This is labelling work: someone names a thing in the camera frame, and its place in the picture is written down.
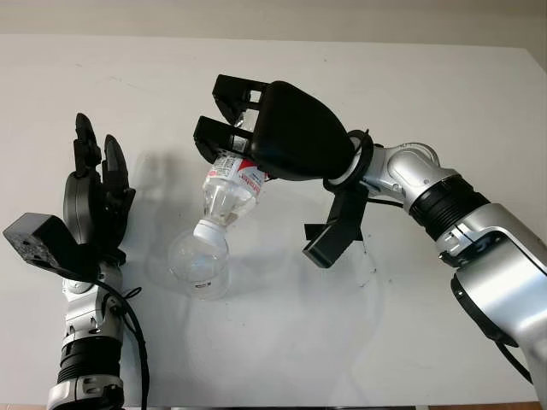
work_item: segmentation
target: white bottle cap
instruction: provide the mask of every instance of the white bottle cap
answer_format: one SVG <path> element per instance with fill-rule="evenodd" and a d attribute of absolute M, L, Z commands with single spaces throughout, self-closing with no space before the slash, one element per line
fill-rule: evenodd
<path fill-rule="evenodd" d="M 194 237 L 199 237 L 204 242 L 212 243 L 219 248 L 226 247 L 225 235 L 226 228 L 210 220 L 199 220 L 194 228 Z"/>

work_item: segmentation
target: bottle label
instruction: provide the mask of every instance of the bottle label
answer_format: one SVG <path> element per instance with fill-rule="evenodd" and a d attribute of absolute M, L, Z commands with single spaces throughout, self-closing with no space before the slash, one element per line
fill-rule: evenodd
<path fill-rule="evenodd" d="M 219 156 L 207 174 L 209 178 L 230 179 L 243 186 L 251 195 L 260 193 L 266 173 L 256 164 L 236 156 Z"/>

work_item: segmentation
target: robotic hand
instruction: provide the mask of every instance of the robotic hand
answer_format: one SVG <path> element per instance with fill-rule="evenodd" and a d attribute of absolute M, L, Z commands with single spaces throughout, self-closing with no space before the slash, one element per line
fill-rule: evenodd
<path fill-rule="evenodd" d="M 346 132 L 325 105 L 286 82 L 220 75 L 213 96 L 229 125 L 199 119 L 194 139 L 207 161 L 230 152 L 276 178 L 323 179 L 334 193 L 326 224 L 306 226 L 304 254 L 329 267 L 359 235 L 366 203 L 396 199 L 391 204 L 424 226 L 439 258 L 456 268 L 456 299 L 547 408 L 547 247 L 532 231 L 442 168 L 432 148 L 384 148 L 368 130 Z M 246 109 L 259 111 L 253 132 L 234 126 Z M 530 372 L 506 345 L 521 347 Z"/>
<path fill-rule="evenodd" d="M 65 337 L 57 385 L 50 390 L 48 410 L 120 409 L 123 322 L 138 341 L 142 405 L 148 395 L 148 365 L 140 325 L 122 296 L 120 266 L 126 255 L 118 249 L 135 196 L 129 187 L 126 162 L 114 137 L 105 140 L 103 182 L 96 165 L 101 150 L 83 114 L 76 117 L 75 172 L 65 186 L 64 219 L 23 214 L 3 235 L 26 262 L 64 277 L 68 299 Z M 132 327 L 126 321 L 129 316 Z"/>

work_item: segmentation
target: transparent bottle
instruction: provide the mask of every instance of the transparent bottle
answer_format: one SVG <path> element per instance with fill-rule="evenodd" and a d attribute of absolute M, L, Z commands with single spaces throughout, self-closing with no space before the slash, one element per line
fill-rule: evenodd
<path fill-rule="evenodd" d="M 169 271 L 178 291 L 215 299 L 230 284 L 226 227 L 255 205 L 266 175 L 235 155 L 219 156 L 203 183 L 203 218 L 182 232 L 168 251 Z"/>

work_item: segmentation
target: white table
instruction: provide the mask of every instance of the white table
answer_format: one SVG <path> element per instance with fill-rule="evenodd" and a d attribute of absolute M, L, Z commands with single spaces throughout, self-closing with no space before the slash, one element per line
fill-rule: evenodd
<path fill-rule="evenodd" d="M 401 210 L 369 204 L 368 254 L 356 243 L 323 271 L 300 250 L 303 223 L 322 222 L 331 195 L 319 181 L 276 180 L 230 229 L 225 299 L 173 293 L 165 267 L 168 244 L 201 213 L 208 164 L 192 133 L 200 114 L 221 117 L 211 96 L 218 73 L 292 82 L 385 146 L 430 144 L 545 239 L 547 88 L 524 50 L 17 35 L 0 37 L 0 56 L 2 228 L 25 211 L 62 215 L 78 111 L 101 145 L 107 132 L 121 142 L 138 190 L 123 273 L 126 288 L 144 286 L 132 304 L 149 350 L 150 405 L 534 400 Z M 61 279 L 4 240 L 0 259 L 0 402 L 44 403 L 59 364 Z M 126 335 L 127 404 L 139 400 L 135 352 Z"/>

